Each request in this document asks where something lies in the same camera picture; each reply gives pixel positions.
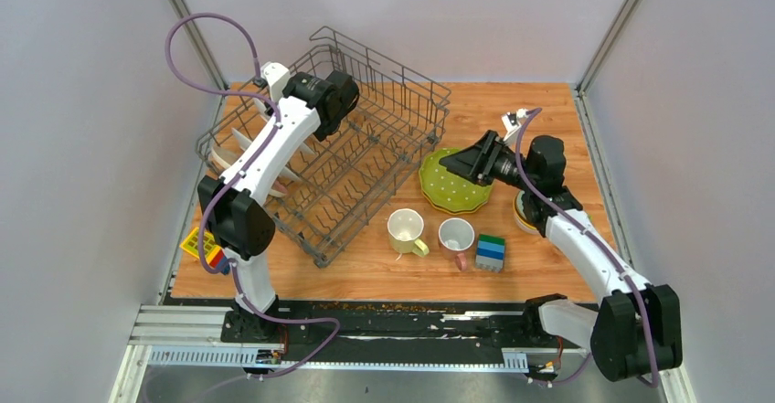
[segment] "wooden tabletop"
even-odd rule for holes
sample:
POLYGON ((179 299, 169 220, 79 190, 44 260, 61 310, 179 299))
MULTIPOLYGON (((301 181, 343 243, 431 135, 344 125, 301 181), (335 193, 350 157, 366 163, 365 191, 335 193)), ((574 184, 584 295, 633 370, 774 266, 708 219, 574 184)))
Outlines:
MULTIPOLYGON (((555 83, 448 83, 452 94, 447 132, 441 147, 467 147, 485 131, 504 133, 501 115, 519 108, 542 107, 531 123, 523 153, 533 136, 551 134, 565 142, 568 159, 566 185, 584 205, 600 234, 612 243, 610 226, 589 161, 587 145, 576 108, 565 84, 555 83)), ((238 101, 228 102, 228 106, 238 101)), ((325 269, 281 233, 269 247, 271 282, 281 298, 326 300, 406 301, 524 301, 550 293, 563 293, 573 301, 594 301, 594 296, 570 262, 547 240, 527 235, 515 224, 511 204, 516 189, 495 183, 490 201, 476 213, 461 215, 478 233, 503 237, 505 269, 460 272, 444 259, 436 234, 451 217, 430 206, 413 174, 361 230, 345 251, 325 269), (422 237, 430 247, 424 258, 398 254, 388 244, 386 222, 399 208, 412 208, 425 220, 422 237)), ((198 223, 200 212, 196 212, 198 223)), ((229 297, 231 277, 210 275, 198 261, 184 255, 172 291, 175 297, 229 297)))

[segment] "green plate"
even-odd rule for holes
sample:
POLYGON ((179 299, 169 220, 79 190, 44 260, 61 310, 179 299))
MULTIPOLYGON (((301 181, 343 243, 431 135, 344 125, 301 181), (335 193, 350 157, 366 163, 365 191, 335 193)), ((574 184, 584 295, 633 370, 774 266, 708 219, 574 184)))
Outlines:
POLYGON ((419 167, 419 186, 436 208, 450 213, 472 213, 487 203, 493 186, 472 184, 439 165, 441 158, 459 151, 444 148, 426 156, 419 167))

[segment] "gray floor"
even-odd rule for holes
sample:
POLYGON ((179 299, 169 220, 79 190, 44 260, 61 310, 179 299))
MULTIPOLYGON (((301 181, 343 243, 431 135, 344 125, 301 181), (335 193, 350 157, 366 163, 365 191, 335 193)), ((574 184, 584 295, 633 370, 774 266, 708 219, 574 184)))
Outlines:
MULTIPOLYGON (((580 363, 563 356, 569 374, 580 363)), ((239 380, 204 396, 202 392, 236 376, 239 369, 225 367, 157 366, 146 373, 147 400, 139 403, 176 402, 664 402, 662 391, 630 379, 607 381, 594 366, 571 384, 551 389, 527 385, 517 375, 485 373, 433 373, 387 371, 306 370, 260 383, 239 380)))

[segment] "cup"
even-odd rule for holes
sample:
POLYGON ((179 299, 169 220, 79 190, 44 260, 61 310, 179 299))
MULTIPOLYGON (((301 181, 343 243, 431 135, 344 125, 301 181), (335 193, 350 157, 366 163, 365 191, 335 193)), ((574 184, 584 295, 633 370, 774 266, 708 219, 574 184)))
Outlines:
POLYGON ((439 227, 441 253, 454 260, 459 270, 467 270, 467 254, 473 249, 475 236, 470 223, 458 217, 448 218, 439 227))
POLYGON ((413 252, 421 257, 428 255, 429 249, 421 239, 425 222, 417 211, 402 208, 393 212, 387 220, 387 232, 390 234, 390 246, 401 254, 413 252))

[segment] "dish rack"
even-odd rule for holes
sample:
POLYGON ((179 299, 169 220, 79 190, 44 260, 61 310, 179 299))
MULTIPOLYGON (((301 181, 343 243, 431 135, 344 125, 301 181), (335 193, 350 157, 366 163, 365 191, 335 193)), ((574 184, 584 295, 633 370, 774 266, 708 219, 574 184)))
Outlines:
MULTIPOLYGON (((322 142, 313 137, 305 142, 312 153, 300 149, 287 165, 300 181, 281 179, 286 196, 268 197, 264 209, 324 268, 439 144, 451 92, 330 27, 321 27, 310 41, 312 49, 288 67, 291 74, 304 71, 324 79, 334 69, 344 71, 357 82, 360 99, 336 133, 322 142)), ((268 96, 261 85, 254 78, 239 89, 268 96)), ((241 154, 232 129, 254 139, 264 126, 252 99, 232 100, 238 101, 236 108, 196 143, 215 176, 223 168, 211 159, 211 148, 241 154)))

